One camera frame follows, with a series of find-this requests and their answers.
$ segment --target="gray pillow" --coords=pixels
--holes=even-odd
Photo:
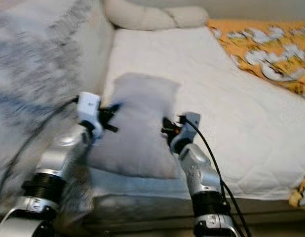
[[[176,178],[178,165],[160,133],[163,117],[172,115],[179,85],[143,74],[125,74],[115,80],[110,105],[120,108],[88,156],[94,168],[137,177]]]

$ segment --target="quilted mattress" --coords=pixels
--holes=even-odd
[[[117,30],[105,98],[127,72],[181,84],[175,112],[201,114],[200,130],[237,198],[287,199],[305,175],[305,99],[240,71],[208,28]]]

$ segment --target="white wall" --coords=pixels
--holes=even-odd
[[[129,0],[147,6],[200,5],[213,18],[305,20],[305,0]]]

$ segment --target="floral blanket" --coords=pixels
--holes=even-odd
[[[238,68],[305,97],[305,21],[209,19]]]

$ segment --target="bed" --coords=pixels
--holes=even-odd
[[[180,83],[175,113],[201,114],[200,130],[249,223],[305,218],[287,202],[305,175],[304,98],[239,70],[207,27],[117,30],[104,98],[112,95],[114,80],[127,72]],[[208,154],[199,138],[195,142]],[[160,181],[92,168],[91,178],[97,210],[107,219],[91,221],[89,216],[89,228],[133,231],[191,225],[183,174],[178,180]]]

